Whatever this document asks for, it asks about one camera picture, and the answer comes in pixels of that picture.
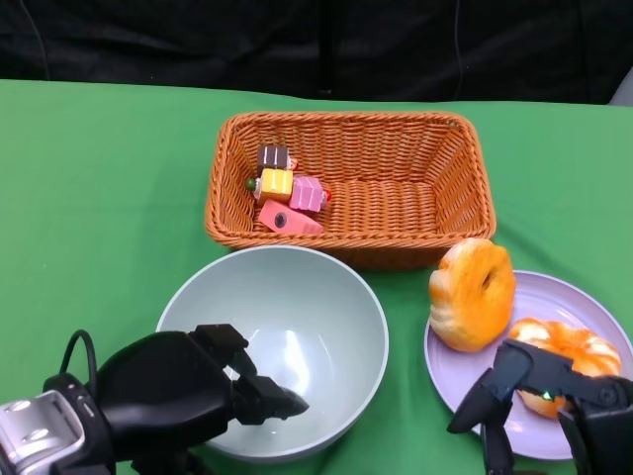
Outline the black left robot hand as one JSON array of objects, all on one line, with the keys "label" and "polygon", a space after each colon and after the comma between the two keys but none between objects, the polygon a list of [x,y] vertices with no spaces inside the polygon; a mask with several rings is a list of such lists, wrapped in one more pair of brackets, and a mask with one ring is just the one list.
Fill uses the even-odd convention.
[{"label": "black left robot hand", "polygon": [[96,374],[96,403],[114,455],[139,474],[208,474],[192,448],[232,421],[260,426],[309,404],[259,375],[247,340],[231,325],[157,332],[110,357]]}]

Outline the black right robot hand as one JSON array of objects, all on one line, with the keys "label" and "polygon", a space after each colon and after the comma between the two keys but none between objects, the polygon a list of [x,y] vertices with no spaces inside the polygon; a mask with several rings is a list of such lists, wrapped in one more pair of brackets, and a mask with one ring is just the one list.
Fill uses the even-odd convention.
[{"label": "black right robot hand", "polygon": [[450,433],[480,428],[487,474],[517,472],[504,429],[517,390],[567,401],[569,407],[557,418],[579,474],[632,472],[632,382],[619,376],[586,376],[572,369],[569,358],[507,339],[447,427]]}]

